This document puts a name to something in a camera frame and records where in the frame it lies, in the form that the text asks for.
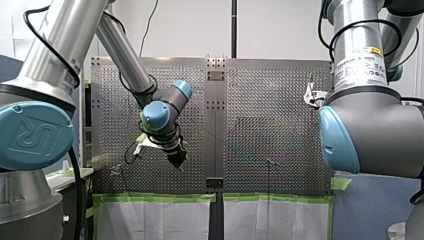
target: green tape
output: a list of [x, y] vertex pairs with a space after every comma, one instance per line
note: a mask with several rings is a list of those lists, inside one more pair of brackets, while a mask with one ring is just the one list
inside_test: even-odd
[[224, 193], [225, 202], [255, 202], [270, 200], [279, 202], [299, 202], [311, 204], [326, 204], [332, 201], [332, 196], [305, 197], [289, 194], [266, 194], [266, 193]]
[[105, 202], [161, 202], [161, 203], [204, 203], [215, 202], [215, 194], [169, 195], [157, 193], [94, 194], [93, 199]]
[[85, 218], [91, 218], [94, 214], [94, 208], [89, 208], [87, 210], [85, 210]]
[[335, 191], [346, 191], [351, 182], [352, 179], [350, 178], [333, 177], [331, 178], [331, 189]]

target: pegboard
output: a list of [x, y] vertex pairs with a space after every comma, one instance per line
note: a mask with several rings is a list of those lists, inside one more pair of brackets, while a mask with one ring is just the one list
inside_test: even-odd
[[303, 95], [330, 83], [323, 61], [228, 60], [224, 191], [330, 194], [318, 111]]
[[110, 58], [94, 58], [95, 192], [204, 193], [207, 177], [222, 177], [226, 192], [330, 194], [318, 113], [303, 103], [310, 74], [316, 89], [327, 89], [328, 62], [226, 59], [219, 69], [203, 58], [142, 62], [161, 88], [177, 79], [193, 85], [193, 99], [178, 120], [189, 159], [183, 173], [156, 149], [124, 163], [125, 149], [140, 134], [139, 113]]
[[145, 148], [141, 159], [124, 163], [126, 148], [140, 135], [139, 110], [121, 86], [118, 70], [110, 58], [92, 62], [93, 166], [95, 192], [204, 193], [204, 59], [143, 59], [147, 71], [166, 88], [177, 79], [193, 87], [193, 97], [179, 117], [188, 160], [177, 171], [165, 154]]

